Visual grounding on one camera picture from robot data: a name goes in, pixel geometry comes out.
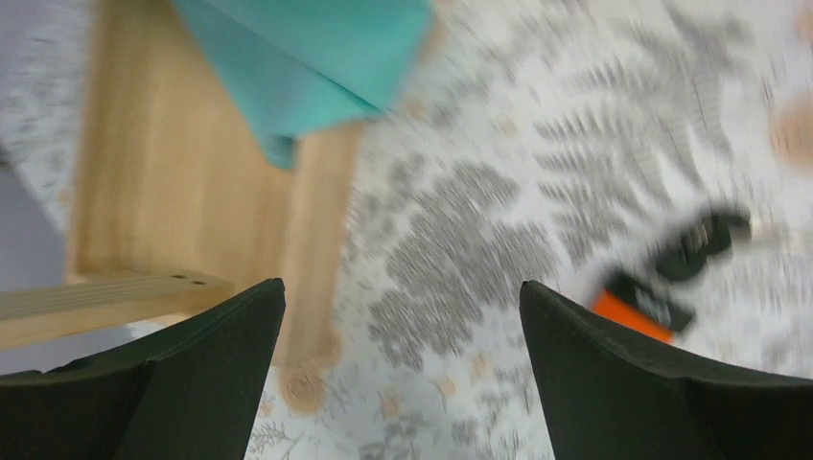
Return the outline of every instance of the floral tablecloth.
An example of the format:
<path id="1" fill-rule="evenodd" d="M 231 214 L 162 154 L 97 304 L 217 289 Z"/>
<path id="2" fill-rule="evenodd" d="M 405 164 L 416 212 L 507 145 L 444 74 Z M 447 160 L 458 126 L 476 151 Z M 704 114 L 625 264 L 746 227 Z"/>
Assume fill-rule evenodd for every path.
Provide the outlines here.
<path id="1" fill-rule="evenodd" d="M 813 225 L 813 177 L 769 128 L 807 98 L 795 0 L 443 0 L 444 38 L 366 131 L 336 367 L 286 404 L 269 375 L 250 459 L 552 459 L 517 312 L 538 279 L 581 302 L 710 202 Z M 69 211 L 87 0 L 31 31 L 0 139 L 55 225 Z M 678 345 L 813 377 L 813 264 L 734 257 L 675 290 Z M 150 326 L 141 325 L 143 332 Z M 311 410 L 312 415 L 300 412 Z"/>

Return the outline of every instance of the teal cloth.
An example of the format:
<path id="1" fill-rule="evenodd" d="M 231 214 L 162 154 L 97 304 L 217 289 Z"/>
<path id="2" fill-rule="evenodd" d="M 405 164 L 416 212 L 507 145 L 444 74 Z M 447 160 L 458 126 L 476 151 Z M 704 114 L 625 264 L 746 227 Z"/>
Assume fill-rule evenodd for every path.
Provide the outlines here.
<path id="1" fill-rule="evenodd" d="M 430 0 L 173 4 L 279 168 L 294 138 L 386 110 L 433 19 Z"/>

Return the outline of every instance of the wooden tray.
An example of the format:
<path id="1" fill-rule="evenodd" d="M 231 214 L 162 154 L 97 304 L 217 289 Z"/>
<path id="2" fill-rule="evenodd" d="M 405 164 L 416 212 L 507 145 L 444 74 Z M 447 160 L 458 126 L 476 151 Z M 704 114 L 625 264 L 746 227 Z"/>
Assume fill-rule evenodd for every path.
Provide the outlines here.
<path id="1" fill-rule="evenodd" d="M 274 363 L 311 357 L 329 322 L 360 124 L 300 139 L 295 170 L 277 170 L 166 0 L 99 0 L 96 21 L 68 279 L 199 272 L 240 291 L 282 277 Z M 213 288 L 208 307 L 222 297 Z"/>

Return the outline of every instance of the orange and black tool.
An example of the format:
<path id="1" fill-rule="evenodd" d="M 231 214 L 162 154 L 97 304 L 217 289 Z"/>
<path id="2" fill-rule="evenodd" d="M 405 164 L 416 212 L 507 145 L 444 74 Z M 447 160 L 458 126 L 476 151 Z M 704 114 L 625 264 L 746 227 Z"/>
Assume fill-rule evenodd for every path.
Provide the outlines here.
<path id="1" fill-rule="evenodd" d="M 619 272 L 604 286 L 592 312 L 662 342 L 671 342 L 694 319 L 692 310 L 655 291 L 644 282 Z"/>

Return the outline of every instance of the gray floor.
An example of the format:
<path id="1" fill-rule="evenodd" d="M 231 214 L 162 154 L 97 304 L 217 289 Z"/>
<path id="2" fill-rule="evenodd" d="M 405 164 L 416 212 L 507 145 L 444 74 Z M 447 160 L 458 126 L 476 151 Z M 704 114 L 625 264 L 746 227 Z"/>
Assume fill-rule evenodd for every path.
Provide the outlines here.
<path id="1" fill-rule="evenodd" d="M 61 284 L 63 245 L 35 201 L 9 173 L 0 171 L 0 291 Z M 0 374 L 48 370 L 131 340 L 112 328 L 0 352 Z"/>

